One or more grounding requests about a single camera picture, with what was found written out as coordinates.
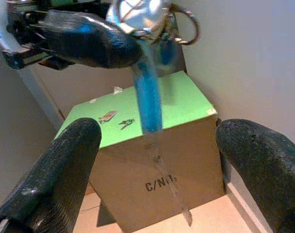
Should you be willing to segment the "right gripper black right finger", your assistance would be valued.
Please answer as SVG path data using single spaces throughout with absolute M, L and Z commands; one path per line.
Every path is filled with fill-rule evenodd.
M 247 119 L 220 122 L 216 143 L 272 231 L 295 233 L 295 144 L 285 135 Z

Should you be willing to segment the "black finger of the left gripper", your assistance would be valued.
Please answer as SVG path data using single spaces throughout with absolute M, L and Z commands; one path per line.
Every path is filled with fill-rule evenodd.
M 71 63 L 124 68 L 143 55 L 131 35 L 95 14 L 49 10 L 38 24 L 52 53 Z

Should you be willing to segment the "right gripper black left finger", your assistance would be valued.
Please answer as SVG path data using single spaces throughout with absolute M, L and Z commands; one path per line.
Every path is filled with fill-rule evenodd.
M 99 151 L 99 123 L 68 125 L 0 206 L 0 233 L 71 233 Z

